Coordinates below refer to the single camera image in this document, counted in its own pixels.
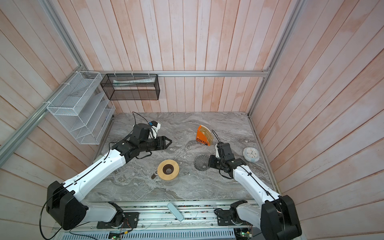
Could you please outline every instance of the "light blue oblong object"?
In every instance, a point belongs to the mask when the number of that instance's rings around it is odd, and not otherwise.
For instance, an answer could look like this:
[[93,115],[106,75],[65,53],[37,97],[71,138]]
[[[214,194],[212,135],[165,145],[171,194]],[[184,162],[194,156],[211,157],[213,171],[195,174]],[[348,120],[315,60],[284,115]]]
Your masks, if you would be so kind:
[[183,215],[181,215],[181,213],[179,212],[179,210],[176,209],[175,206],[173,206],[173,204],[170,202],[167,204],[167,207],[168,209],[173,213],[173,215],[175,215],[175,217],[181,222],[184,217]]

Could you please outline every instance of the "wooden plank wall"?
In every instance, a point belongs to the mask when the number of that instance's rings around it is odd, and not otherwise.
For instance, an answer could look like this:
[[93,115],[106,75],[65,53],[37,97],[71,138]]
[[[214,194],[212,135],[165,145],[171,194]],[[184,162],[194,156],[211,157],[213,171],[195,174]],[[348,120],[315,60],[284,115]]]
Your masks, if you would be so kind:
[[[297,0],[51,0],[90,70],[263,70]],[[160,78],[117,112],[249,111],[261,78]]]
[[382,240],[384,1],[308,1],[252,116],[308,239]]
[[[0,1],[0,144],[77,66],[37,0]],[[48,115],[0,169],[2,238],[42,239],[46,188],[84,170],[93,153]],[[54,222],[44,211],[46,236]]]

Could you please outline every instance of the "wire mesh basket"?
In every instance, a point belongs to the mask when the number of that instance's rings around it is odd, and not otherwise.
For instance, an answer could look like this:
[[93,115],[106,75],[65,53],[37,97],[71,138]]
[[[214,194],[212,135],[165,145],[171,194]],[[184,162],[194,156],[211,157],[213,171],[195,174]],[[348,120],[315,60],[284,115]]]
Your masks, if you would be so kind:
[[109,100],[158,100],[160,94],[156,74],[108,73],[101,87]]
[[47,107],[80,144],[99,144],[115,110],[93,94],[100,81],[100,73],[78,72]]

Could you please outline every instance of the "white alarm clock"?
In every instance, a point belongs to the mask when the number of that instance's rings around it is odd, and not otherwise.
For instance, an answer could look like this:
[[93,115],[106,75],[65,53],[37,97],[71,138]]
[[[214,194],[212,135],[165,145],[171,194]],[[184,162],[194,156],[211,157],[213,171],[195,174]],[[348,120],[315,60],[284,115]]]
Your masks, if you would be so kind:
[[257,162],[260,159],[259,151],[254,147],[244,148],[243,156],[248,162]]

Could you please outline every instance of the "black wire basket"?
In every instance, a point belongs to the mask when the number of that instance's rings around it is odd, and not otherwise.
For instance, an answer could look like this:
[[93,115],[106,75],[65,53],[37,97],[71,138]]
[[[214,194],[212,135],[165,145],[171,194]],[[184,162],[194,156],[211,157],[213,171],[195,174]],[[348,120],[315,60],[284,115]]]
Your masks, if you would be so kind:
[[109,100],[158,100],[157,74],[108,73],[100,83]]

